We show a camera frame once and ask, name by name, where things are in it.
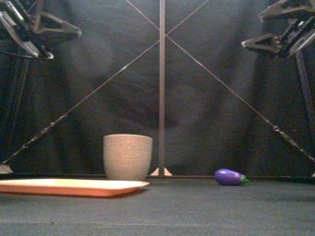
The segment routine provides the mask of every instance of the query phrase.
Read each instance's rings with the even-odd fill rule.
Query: eggplant
[[[215,172],[214,179],[222,185],[238,186],[248,182],[246,176],[230,169],[220,169]]]

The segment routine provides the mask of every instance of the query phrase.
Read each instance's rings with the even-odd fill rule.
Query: gray cup
[[[152,138],[115,134],[103,138],[103,165],[107,178],[144,181],[150,173]]]

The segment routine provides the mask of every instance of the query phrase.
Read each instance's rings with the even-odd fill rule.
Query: black backdrop
[[[295,58],[271,60],[242,47],[287,27],[259,20],[272,2],[166,0],[164,161],[176,175],[212,175],[219,168],[251,176],[314,173],[312,162],[210,74],[314,154]],[[75,109],[11,160],[16,172],[103,174],[103,137],[118,133],[154,138],[151,170],[159,166],[159,7],[158,0],[47,0],[45,11],[83,37],[53,49],[55,60],[29,62],[20,106],[12,98],[23,62],[0,55],[3,159]],[[15,50],[8,42],[1,48]],[[314,88],[312,55],[314,45],[304,50]]]

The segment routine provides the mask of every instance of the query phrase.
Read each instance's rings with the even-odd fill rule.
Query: vertical rod
[[[315,147],[315,110],[314,110],[314,105],[312,105],[310,84],[307,81],[307,69],[306,69],[304,57],[303,57],[302,52],[296,53],[295,59],[296,59],[296,64],[298,64],[299,76],[300,76],[300,85],[302,85],[302,92],[303,92],[303,98],[304,98],[304,103],[306,103],[307,121],[308,121],[308,126],[310,126],[312,146]]]
[[[166,169],[166,0],[160,0],[159,176]]]

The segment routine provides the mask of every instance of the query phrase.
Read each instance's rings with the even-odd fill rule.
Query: metal pole
[[[166,0],[160,0],[159,176],[166,172]]]

